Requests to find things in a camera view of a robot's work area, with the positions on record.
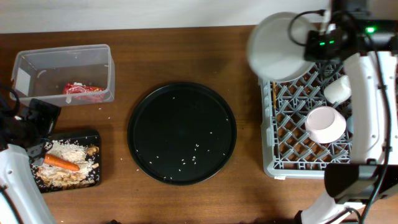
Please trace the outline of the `grey round plate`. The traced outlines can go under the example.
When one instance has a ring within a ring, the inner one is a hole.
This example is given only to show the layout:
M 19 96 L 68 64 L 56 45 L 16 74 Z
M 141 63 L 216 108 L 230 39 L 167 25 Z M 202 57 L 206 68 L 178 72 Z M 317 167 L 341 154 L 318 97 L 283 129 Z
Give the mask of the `grey round plate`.
M 291 82 L 314 66 L 304 59 L 305 48 L 289 39 L 288 27 L 295 16 L 293 12 L 278 12 L 265 18 L 251 32 L 246 55 L 251 70 L 259 78 Z

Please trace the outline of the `red snack wrapper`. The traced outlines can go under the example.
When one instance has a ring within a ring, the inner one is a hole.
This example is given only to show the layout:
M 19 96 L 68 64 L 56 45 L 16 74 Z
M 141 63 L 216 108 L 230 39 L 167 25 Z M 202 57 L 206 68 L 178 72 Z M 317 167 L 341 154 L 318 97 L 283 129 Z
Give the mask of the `red snack wrapper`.
M 104 88 L 87 86 L 83 85 L 82 83 L 75 82 L 67 83 L 63 89 L 63 94 L 69 95 L 84 93 L 85 95 L 75 96 L 74 99 L 90 101 L 93 103 L 101 103 L 104 101 L 104 93 L 100 93 L 100 91 L 104 91 Z

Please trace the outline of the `wooden chopstick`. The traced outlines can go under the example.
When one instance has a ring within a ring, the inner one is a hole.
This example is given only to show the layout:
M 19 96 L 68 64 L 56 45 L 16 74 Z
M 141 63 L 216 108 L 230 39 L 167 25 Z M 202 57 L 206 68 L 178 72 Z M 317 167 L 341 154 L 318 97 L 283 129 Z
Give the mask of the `wooden chopstick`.
M 272 94 L 273 94 L 273 107 L 277 108 L 277 85 L 275 82 L 272 83 Z

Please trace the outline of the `white cup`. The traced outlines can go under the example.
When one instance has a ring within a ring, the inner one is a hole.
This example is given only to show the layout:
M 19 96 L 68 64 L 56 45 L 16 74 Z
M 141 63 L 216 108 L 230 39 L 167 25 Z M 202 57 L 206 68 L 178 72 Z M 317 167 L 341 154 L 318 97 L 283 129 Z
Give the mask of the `white cup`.
M 351 94 L 351 86 L 347 75 L 335 80 L 324 90 L 324 96 L 331 104 L 343 103 L 351 97 Z

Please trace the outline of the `pink small bowl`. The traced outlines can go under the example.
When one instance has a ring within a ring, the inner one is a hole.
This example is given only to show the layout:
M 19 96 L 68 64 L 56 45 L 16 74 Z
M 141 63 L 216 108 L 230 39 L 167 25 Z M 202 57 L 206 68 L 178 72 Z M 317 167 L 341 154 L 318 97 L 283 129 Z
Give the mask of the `pink small bowl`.
M 320 106 L 311 110 L 305 120 L 305 130 L 309 138 L 326 144 L 338 140 L 346 130 L 346 120 L 334 108 Z

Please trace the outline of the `white tissue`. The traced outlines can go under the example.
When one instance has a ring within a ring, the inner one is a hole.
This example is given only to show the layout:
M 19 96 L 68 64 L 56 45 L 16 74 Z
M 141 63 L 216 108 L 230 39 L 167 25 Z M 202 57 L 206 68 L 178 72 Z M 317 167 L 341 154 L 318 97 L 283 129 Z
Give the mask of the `white tissue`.
M 72 94 L 67 94 L 65 101 L 67 104 L 70 104 L 72 102 Z

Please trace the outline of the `orange carrot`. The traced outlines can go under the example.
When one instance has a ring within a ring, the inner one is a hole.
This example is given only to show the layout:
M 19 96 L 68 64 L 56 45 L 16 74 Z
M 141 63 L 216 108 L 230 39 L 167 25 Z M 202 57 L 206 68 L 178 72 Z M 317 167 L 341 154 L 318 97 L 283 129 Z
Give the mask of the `orange carrot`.
M 61 167 L 66 170 L 70 171 L 79 171 L 80 167 L 72 162 L 66 161 L 64 159 L 61 159 L 59 157 L 56 157 L 51 154 L 46 154 L 44 157 L 44 163 L 48 164 L 50 166 L 56 166 L 56 167 Z

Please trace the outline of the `brown mushroom piece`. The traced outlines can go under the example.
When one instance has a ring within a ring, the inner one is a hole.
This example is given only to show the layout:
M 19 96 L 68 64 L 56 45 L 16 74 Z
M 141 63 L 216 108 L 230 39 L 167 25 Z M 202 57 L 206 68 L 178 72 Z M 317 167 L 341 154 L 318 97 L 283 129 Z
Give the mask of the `brown mushroom piece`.
M 98 146 L 95 146 L 95 145 L 92 145 L 92 146 L 90 146 L 90 147 L 88 147 L 88 148 L 86 149 L 86 154 L 87 154 L 88 156 L 93 156 L 93 155 L 96 154 L 97 152 L 99 152 L 99 147 L 98 147 Z

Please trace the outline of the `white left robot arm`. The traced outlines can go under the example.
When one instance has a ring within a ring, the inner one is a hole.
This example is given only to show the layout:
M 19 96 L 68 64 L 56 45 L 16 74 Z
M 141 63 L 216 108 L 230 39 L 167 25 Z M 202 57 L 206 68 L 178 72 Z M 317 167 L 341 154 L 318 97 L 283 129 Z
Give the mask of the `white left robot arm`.
M 1 204 L 13 223 L 55 223 L 36 184 L 31 165 L 44 162 L 52 148 L 49 135 L 61 108 L 38 99 L 16 119 L 19 102 L 13 109 L 1 108 Z

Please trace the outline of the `light blue cup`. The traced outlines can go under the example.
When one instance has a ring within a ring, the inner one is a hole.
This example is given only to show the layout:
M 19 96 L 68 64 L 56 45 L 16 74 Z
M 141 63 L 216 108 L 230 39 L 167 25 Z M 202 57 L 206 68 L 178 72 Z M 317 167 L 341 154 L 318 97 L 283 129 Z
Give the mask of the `light blue cup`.
M 354 133 L 353 116 L 346 119 L 346 129 L 349 133 Z

